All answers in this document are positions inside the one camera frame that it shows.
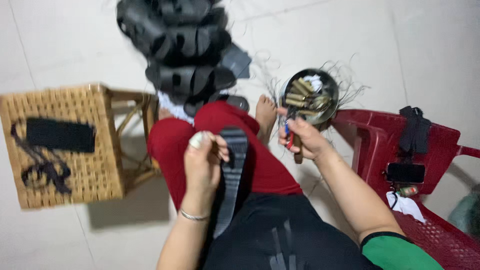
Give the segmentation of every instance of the wooden handle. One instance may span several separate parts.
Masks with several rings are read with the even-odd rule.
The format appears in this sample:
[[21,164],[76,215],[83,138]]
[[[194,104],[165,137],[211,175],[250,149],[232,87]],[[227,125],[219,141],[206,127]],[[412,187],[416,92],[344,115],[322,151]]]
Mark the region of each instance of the wooden handle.
[[302,164],[303,162],[303,154],[301,152],[302,143],[301,143],[300,137],[296,134],[293,136],[293,146],[300,148],[300,152],[293,155],[293,158],[295,159],[295,163]]

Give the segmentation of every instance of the woman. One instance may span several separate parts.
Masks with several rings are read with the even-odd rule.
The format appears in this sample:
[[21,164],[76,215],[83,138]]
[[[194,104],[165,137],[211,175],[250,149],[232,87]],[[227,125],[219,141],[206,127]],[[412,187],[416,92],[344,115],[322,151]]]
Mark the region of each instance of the woman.
[[[157,269],[441,269],[410,243],[388,207],[342,160],[327,140],[301,118],[288,126],[303,143],[303,155],[313,160],[328,183],[360,248],[317,215],[298,183],[268,150],[276,114],[283,109],[262,95],[253,119],[224,102],[204,106],[195,127],[160,113],[148,150],[162,169],[175,207],[175,225],[160,254]],[[251,192],[230,226],[206,250],[209,216],[220,181],[220,161],[228,160],[226,142],[218,135],[225,126],[242,129],[249,139],[244,175]],[[196,147],[189,139],[205,133]],[[280,129],[279,144],[286,144]],[[214,152],[212,145],[218,145]],[[292,147],[296,153],[300,149]]]

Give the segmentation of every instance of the metal bowl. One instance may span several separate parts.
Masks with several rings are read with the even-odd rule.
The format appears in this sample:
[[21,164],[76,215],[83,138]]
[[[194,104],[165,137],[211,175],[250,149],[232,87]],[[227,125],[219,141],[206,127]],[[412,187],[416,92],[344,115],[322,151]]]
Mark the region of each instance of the metal bowl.
[[332,98],[330,106],[328,106],[325,111],[318,113],[316,116],[306,116],[307,122],[312,125],[319,125],[330,119],[335,114],[338,107],[338,85],[336,84],[335,79],[333,79],[327,72],[319,69],[309,68],[296,73],[283,84],[282,88],[280,89],[278,100],[281,100],[281,98],[285,95],[287,88],[290,89],[293,81],[305,76],[313,75],[320,76],[320,80],[324,85],[322,87],[322,91],[326,91]]

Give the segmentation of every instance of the bare foot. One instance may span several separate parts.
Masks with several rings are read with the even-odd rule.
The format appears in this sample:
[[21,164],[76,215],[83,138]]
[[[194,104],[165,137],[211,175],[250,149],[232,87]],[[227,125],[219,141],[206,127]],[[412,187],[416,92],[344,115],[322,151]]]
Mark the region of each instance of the bare foot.
[[158,119],[162,120],[168,117],[173,117],[169,110],[165,108],[158,109]]
[[257,137],[263,145],[267,146],[273,126],[275,125],[276,105],[265,95],[261,95],[258,99],[255,119],[260,125],[260,131]]

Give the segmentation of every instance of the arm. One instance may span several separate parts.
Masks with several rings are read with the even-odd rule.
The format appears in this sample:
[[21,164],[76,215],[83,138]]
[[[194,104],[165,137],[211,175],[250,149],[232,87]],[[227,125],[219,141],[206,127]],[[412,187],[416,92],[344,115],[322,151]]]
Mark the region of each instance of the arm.
[[[218,153],[212,153],[212,144]],[[198,149],[189,145],[185,152],[187,191],[181,208],[197,217],[209,217],[215,191],[220,182],[220,160],[228,161],[227,143],[219,136],[204,134]],[[193,270],[197,268],[205,243],[209,218],[194,221],[179,211],[158,260],[157,270]]]
[[[278,112],[286,115],[283,109],[278,109]],[[347,221],[357,233],[359,243],[374,232],[404,235],[385,203],[343,161],[316,128],[300,117],[289,119],[288,127],[302,140],[304,157],[312,159],[317,165]],[[280,129],[279,143],[285,145],[286,138],[285,131]],[[300,149],[292,147],[290,151],[298,153]]]

